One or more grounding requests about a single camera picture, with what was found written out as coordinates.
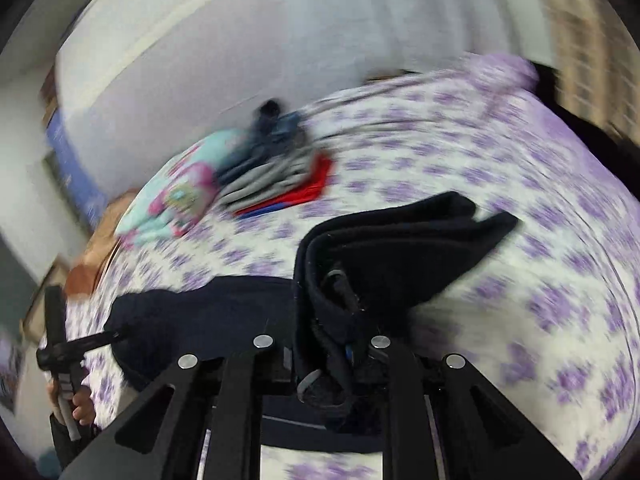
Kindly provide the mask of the person's left hand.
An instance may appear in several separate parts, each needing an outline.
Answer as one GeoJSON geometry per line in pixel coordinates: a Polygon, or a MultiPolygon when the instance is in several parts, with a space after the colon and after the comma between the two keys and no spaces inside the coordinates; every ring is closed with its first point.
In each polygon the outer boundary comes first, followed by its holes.
{"type": "MultiPolygon", "coordinates": [[[[58,382],[50,379],[47,383],[47,395],[52,406],[54,417],[65,425],[64,418],[58,403],[58,382]]],[[[96,409],[91,399],[91,390],[88,386],[82,385],[73,396],[73,419],[81,426],[91,426],[96,419],[96,409]]]]}

